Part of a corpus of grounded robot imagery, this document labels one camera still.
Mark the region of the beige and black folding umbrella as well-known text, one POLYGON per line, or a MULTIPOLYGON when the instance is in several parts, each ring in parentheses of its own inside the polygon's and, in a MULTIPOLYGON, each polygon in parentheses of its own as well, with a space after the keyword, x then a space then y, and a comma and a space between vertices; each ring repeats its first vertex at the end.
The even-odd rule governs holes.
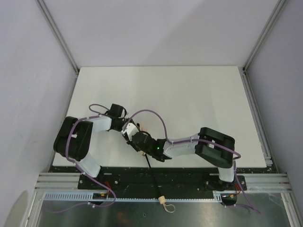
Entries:
POLYGON ((136 127, 138 128, 138 132, 132 136, 132 142, 134 143, 135 147, 139 149, 139 152, 145 156, 149 171, 155 184, 159 204, 163 206, 164 210, 167 213, 174 213, 176 208, 173 204, 166 204, 167 200, 160 191, 157 178, 148 158, 149 155, 160 162, 164 162, 166 159, 168 159, 168 157, 163 154, 163 147, 167 140, 154 139, 147 131, 143 130, 142 126, 139 123, 136 124, 136 127))

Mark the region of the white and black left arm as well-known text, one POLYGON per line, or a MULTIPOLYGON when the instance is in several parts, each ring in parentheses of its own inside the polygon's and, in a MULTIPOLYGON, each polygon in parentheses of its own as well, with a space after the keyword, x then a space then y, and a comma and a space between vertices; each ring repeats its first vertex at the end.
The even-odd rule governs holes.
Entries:
POLYGON ((91 104, 89 110, 96 115, 80 119, 67 116, 64 119, 53 149, 78 166, 85 175, 97 178, 102 174, 102 167, 89 153, 91 137, 101 131, 120 132, 126 123, 127 110, 117 104, 112 104, 110 108, 91 104))

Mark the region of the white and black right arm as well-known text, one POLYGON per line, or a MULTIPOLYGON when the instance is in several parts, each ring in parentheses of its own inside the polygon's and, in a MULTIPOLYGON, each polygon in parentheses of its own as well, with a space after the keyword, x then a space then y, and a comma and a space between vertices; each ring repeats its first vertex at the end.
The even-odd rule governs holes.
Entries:
POLYGON ((178 140, 154 139, 145 131, 132 124, 121 132, 127 144, 137 152, 144 152, 160 162, 179 156, 197 155, 218 168, 219 179, 234 181, 233 155, 235 139, 207 127, 200 132, 178 140))

